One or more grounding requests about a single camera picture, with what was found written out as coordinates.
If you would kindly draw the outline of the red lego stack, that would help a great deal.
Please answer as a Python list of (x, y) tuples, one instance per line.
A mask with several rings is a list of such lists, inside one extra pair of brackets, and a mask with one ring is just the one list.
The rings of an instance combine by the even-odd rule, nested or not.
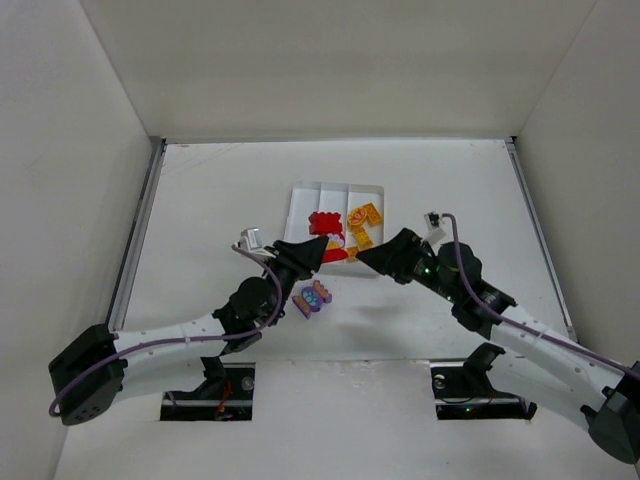
[(322, 263), (343, 261), (348, 257), (342, 217), (339, 212), (315, 211), (309, 217), (309, 234), (327, 238)]

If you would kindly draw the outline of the yellow lego bricks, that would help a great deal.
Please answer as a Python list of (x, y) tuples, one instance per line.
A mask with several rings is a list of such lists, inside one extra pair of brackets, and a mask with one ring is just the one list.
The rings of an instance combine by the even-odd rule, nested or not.
[(367, 221), (361, 227), (354, 229), (350, 229), (347, 222), (346, 251), (348, 253), (348, 262), (356, 262), (357, 253), (373, 248), (380, 243), (380, 240), (377, 240), (377, 235), (382, 230), (384, 220), (380, 210), (372, 202), (354, 208), (357, 207), (363, 207), (366, 210)]

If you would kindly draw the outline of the yellow round printed lego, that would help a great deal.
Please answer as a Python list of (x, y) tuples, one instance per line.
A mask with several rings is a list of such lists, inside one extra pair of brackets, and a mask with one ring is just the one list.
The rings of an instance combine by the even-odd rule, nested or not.
[(357, 207), (351, 210), (347, 217), (350, 229), (361, 227), (367, 221), (367, 212), (363, 207)]

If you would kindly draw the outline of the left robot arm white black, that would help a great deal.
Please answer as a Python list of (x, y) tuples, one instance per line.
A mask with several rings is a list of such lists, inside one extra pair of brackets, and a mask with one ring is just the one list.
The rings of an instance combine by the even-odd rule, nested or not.
[(258, 342), (283, 317), (295, 285), (320, 270), (328, 239), (263, 246), (252, 234), (244, 231), (232, 249), (262, 273), (243, 280), (222, 307), (157, 329), (112, 331), (97, 324), (82, 332), (49, 363), (55, 392), (49, 416), (74, 426), (121, 400), (198, 389), (218, 375), (220, 357)]

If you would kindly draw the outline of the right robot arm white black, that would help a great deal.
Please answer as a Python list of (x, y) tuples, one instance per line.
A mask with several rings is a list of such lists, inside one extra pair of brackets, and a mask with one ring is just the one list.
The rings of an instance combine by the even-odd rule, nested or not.
[(639, 366), (599, 356), (533, 318), (482, 278), (464, 243), (438, 249), (409, 229), (357, 254), (401, 285), (417, 282), (451, 303), (466, 330), (484, 338), (464, 363), (471, 378), (530, 400), (585, 431), (605, 453), (639, 461)]

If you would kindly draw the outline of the purple lego stack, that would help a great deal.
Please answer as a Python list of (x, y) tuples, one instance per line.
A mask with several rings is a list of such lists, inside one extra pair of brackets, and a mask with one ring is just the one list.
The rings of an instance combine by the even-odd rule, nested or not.
[(313, 314), (321, 311), (325, 305), (332, 302), (332, 294), (319, 280), (314, 280), (310, 285), (302, 288), (291, 300), (299, 312), (306, 319), (309, 319)]

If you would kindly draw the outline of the white three-compartment tray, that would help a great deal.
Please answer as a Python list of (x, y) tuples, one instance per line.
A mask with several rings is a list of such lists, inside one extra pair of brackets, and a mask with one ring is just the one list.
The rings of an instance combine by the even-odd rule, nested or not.
[[(309, 234), (308, 217), (315, 211), (339, 212), (342, 217), (347, 244), (347, 215), (356, 206), (372, 202), (384, 218), (385, 192), (379, 185), (359, 185), (329, 182), (295, 182), (292, 188), (284, 240), (299, 243), (313, 238)], [(377, 235), (381, 244), (385, 240), (384, 220)]]

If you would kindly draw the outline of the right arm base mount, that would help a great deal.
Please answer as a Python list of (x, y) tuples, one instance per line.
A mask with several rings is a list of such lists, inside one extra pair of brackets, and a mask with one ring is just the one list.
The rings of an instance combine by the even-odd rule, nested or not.
[(431, 363), (431, 388), (437, 419), (532, 420), (538, 410), (536, 403), (496, 390), (489, 380), (493, 362), (505, 354), (503, 348), (484, 343), (466, 359)]

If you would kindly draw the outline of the right aluminium rail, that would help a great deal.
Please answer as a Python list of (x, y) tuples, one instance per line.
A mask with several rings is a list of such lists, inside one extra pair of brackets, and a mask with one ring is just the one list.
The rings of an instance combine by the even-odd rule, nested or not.
[(544, 259), (547, 274), (553, 286), (556, 303), (558, 304), (561, 311), (561, 316), (562, 316), (565, 329), (567, 330), (568, 337), (573, 341), (577, 341), (578, 338), (576, 335), (574, 324), (572, 322), (570, 313), (568, 311), (565, 297), (562, 292), (562, 288), (560, 286), (559, 279), (556, 273), (556, 269), (554, 267), (553, 260), (551, 258), (548, 245), (547, 245), (547, 242), (546, 242), (546, 239), (545, 239), (545, 236), (544, 236), (544, 233), (535, 209), (533, 198), (531, 196), (530, 189), (528, 187), (528, 184), (524, 175), (524, 171), (519, 159), (516, 140), (517, 138), (514, 136), (507, 137), (504, 140), (506, 149), (508, 151), (514, 173), (516, 175), (522, 195), (524, 197), (526, 208), (527, 208), (527, 211), (528, 211), (528, 214), (537, 238), (537, 243)]

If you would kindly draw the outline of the aluminium rail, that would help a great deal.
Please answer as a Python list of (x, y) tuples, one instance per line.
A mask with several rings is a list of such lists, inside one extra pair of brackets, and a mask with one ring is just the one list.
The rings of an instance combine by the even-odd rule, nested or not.
[(572, 322), (570, 313), (568, 311), (565, 297), (562, 292), (562, 288), (560, 286), (559, 279), (556, 273), (556, 269), (554, 267), (553, 260), (551, 258), (548, 245), (547, 245), (547, 242), (546, 242), (546, 239), (545, 239), (545, 236), (544, 236), (544, 233), (535, 209), (533, 198), (531, 196), (530, 189), (528, 187), (528, 184), (524, 175), (524, 171), (519, 159), (516, 140), (517, 138), (514, 136), (507, 137), (504, 140), (506, 149), (508, 151), (514, 173), (516, 175), (522, 195), (524, 197), (526, 208), (527, 208), (527, 211), (528, 211), (528, 214), (537, 238), (537, 243), (544, 259), (547, 274), (553, 286), (556, 303), (558, 304), (561, 311), (561, 316), (562, 316), (565, 329), (567, 330), (568, 337), (573, 341), (577, 341), (578, 338), (576, 335), (574, 324)]
[(110, 330), (123, 328), (135, 277), (144, 245), (153, 203), (164, 162), (167, 142), (162, 137), (150, 137), (151, 156), (138, 198), (136, 211), (127, 238), (116, 283), (104, 323)]

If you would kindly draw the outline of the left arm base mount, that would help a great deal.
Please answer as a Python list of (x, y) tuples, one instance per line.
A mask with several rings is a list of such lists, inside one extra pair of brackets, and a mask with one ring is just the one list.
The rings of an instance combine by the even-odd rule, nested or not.
[(163, 394), (163, 422), (241, 422), (253, 417), (256, 364), (202, 358), (204, 380), (192, 391)]

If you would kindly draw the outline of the left aluminium rail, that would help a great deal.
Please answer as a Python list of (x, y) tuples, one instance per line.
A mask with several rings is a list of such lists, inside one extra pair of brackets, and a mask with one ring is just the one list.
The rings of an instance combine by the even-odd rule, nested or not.
[(135, 277), (144, 245), (153, 203), (164, 162), (167, 142), (162, 137), (150, 137), (151, 156), (138, 198), (136, 211), (127, 238), (116, 283), (104, 323), (110, 330), (123, 328)]

